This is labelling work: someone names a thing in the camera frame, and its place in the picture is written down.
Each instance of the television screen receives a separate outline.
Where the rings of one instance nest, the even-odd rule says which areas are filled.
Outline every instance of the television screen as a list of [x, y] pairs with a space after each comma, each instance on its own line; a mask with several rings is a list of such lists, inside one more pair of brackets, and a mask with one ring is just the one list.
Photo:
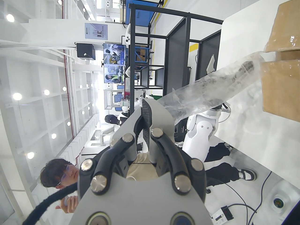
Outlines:
[[124, 83], [124, 66], [104, 64], [104, 83]]
[[103, 44], [104, 64], [125, 65], [126, 46]]

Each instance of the power strip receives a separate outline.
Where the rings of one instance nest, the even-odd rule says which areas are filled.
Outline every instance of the power strip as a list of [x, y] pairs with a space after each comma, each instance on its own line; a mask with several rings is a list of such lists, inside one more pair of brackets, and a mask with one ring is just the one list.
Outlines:
[[222, 225], [233, 219], [233, 216], [227, 206], [222, 207], [212, 215], [215, 224]]

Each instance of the eyeglasses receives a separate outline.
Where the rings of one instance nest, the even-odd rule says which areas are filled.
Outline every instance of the eyeglasses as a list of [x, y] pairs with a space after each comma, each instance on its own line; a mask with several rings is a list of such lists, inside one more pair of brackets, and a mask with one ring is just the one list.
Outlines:
[[67, 166], [66, 166], [66, 172], [62, 175], [62, 177], [61, 177], [61, 179], [60, 179], [60, 182], [59, 182], [57, 185], [60, 185], [61, 182], [63, 182], [63, 181], [66, 179], [66, 177], [67, 177], [67, 172], [71, 172], [71, 171], [72, 171], [72, 170], [71, 170], [71, 166], [73, 166], [73, 165], [67, 165]]

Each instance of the wall-mounted speaker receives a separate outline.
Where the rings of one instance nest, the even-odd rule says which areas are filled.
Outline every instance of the wall-mounted speaker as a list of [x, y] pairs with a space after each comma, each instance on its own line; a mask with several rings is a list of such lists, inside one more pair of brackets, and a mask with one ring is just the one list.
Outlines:
[[92, 44], [76, 44], [77, 57], [80, 59], [96, 60], [95, 49]]

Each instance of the white table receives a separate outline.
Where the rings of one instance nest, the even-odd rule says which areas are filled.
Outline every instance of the white table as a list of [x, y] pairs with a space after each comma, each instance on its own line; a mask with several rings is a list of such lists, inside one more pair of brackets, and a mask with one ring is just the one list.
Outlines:
[[[260, 0], [225, 19], [217, 69], [263, 51], [278, 5], [286, 1]], [[300, 123], [262, 111], [260, 80], [228, 103], [231, 116], [216, 136], [300, 189]]]

